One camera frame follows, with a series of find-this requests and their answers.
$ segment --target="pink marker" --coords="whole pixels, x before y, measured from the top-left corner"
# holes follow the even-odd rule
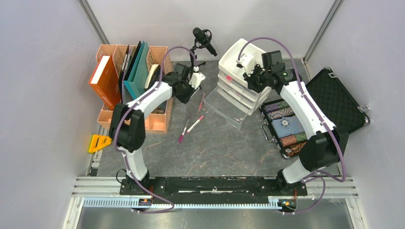
[[[181,141],[183,140],[183,137],[184,137],[184,134],[186,133],[187,125],[189,124],[189,121],[190,121],[190,119],[187,119],[186,126],[184,127],[183,133],[180,135],[179,143],[181,143]]]
[[[187,130],[187,133],[189,133],[203,118],[204,115],[201,115],[201,117],[197,121],[195,121],[195,123],[192,126],[190,126],[190,128]]]
[[[201,99],[201,103],[200,103],[200,106],[198,107],[197,112],[200,112],[201,108],[203,107],[204,97],[205,97],[205,93],[203,93],[203,96],[202,96],[202,99]]]

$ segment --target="microphone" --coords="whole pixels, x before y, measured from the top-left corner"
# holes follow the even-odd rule
[[[192,33],[195,39],[202,45],[207,48],[207,50],[214,56],[217,56],[214,47],[210,44],[211,40],[208,39],[207,34],[203,32],[200,28],[195,27],[192,30]]]

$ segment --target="orange book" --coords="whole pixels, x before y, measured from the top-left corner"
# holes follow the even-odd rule
[[[118,88],[118,76],[112,56],[102,56],[89,80],[89,85],[110,108],[121,101]]]

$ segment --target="poker chip case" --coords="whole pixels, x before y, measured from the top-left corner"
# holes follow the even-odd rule
[[[310,82],[306,84],[309,94],[313,100],[317,103],[322,112],[337,126],[344,126],[348,129],[349,134],[354,131],[368,125],[370,123],[369,117],[364,113],[356,100],[352,97],[349,91],[341,83],[337,76],[333,73],[329,67],[323,68]],[[260,112],[264,117],[264,123],[261,126],[263,133],[268,141],[273,141],[280,149],[281,155],[285,158],[295,157],[299,154],[301,143],[295,143],[290,146],[283,146],[281,138],[277,136],[276,130],[272,125],[272,120],[268,117],[266,106],[276,104],[284,100],[279,99],[264,103],[260,106]],[[287,115],[286,117],[292,117],[295,114]],[[267,126],[272,138],[270,139],[264,125]]]

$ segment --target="teal folder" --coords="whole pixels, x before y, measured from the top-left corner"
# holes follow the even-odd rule
[[[142,43],[141,50],[139,51],[139,60],[136,60],[135,67],[132,69],[129,76],[129,86],[133,90],[136,99],[145,93],[145,83],[148,77],[148,65],[146,64],[146,57],[149,52],[149,45],[147,42]]]
[[[135,60],[137,58],[139,59],[141,47],[142,47],[142,42],[139,41],[138,45],[137,45],[137,49],[135,50],[135,53],[134,53],[133,57],[131,58],[131,62],[130,62],[129,67],[128,67],[128,72],[125,74],[125,77],[124,77],[124,85],[125,85],[126,89],[128,90],[128,92],[129,92],[129,94],[131,95],[132,98],[134,98],[136,96],[135,96],[135,93],[132,90],[131,86],[129,85],[128,80],[129,80],[129,76],[131,75],[132,70],[133,70],[133,68],[135,66]]]

